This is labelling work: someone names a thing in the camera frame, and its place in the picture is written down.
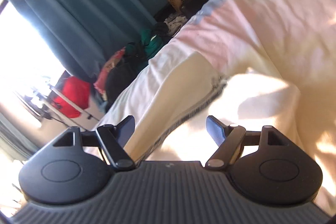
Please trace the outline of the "cream sweatpants with black stripe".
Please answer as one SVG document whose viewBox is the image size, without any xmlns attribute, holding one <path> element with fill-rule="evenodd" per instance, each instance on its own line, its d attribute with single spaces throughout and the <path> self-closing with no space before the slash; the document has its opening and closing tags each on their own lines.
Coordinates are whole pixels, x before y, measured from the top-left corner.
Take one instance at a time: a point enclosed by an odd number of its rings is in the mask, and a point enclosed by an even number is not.
<svg viewBox="0 0 336 224">
<path fill-rule="evenodd" d="M 198 160 L 215 151 L 206 117 L 251 131 L 271 125 L 322 169 L 315 200 L 335 214 L 335 81 L 319 73 L 307 86 L 253 69 L 218 72 L 200 53 L 159 53 L 117 98 L 99 125 L 135 118 L 125 149 L 138 160 Z"/>
</svg>

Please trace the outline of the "pile of colourful clothes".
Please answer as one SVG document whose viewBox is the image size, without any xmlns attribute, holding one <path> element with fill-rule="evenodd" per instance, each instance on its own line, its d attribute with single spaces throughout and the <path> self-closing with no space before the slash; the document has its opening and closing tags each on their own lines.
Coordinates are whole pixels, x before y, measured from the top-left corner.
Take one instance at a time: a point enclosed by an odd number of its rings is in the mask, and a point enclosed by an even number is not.
<svg viewBox="0 0 336 224">
<path fill-rule="evenodd" d="M 131 42 L 115 52 L 102 67 L 93 84 L 100 108 L 107 112 L 117 97 L 148 66 L 152 59 L 186 24 L 187 18 L 178 15 L 143 30 L 140 40 Z"/>
</svg>

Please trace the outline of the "red bag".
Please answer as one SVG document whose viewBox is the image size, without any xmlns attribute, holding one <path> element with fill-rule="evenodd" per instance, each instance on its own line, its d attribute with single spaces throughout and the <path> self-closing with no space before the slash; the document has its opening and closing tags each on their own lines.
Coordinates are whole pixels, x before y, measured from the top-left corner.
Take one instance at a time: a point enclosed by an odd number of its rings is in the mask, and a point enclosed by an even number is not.
<svg viewBox="0 0 336 224">
<path fill-rule="evenodd" d="M 78 118 L 89 107 L 90 83 L 69 76 L 52 87 L 56 94 L 52 99 L 53 105 L 67 118 Z"/>
</svg>

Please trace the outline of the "pastel pink bed duvet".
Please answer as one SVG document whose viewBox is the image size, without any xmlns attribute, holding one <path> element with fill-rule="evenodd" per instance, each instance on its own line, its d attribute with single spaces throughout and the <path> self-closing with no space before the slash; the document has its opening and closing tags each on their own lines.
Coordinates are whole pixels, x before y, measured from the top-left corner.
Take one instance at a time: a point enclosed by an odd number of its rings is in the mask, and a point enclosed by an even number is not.
<svg viewBox="0 0 336 224">
<path fill-rule="evenodd" d="M 143 116 L 160 80 L 201 53 L 225 75 L 246 68 L 299 88 L 301 131 L 335 130 L 335 0 L 209 0 L 118 98 L 102 123 Z"/>
</svg>

